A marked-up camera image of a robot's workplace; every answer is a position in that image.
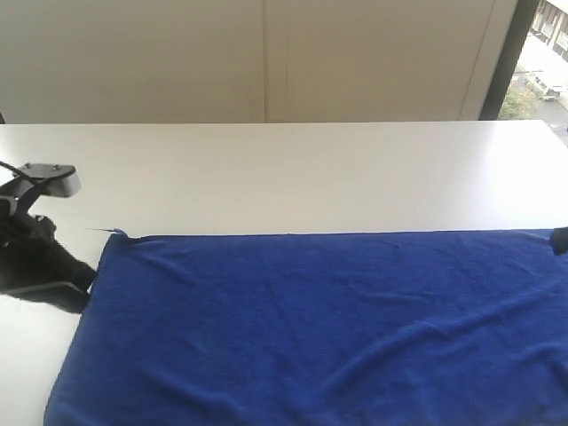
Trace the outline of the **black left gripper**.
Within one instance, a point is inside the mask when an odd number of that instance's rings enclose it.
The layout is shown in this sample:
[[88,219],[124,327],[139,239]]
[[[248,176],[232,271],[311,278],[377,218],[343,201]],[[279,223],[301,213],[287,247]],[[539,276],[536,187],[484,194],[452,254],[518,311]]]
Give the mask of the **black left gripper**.
[[1,197],[1,292],[80,314],[97,272],[54,241],[55,224],[18,210],[18,199]]

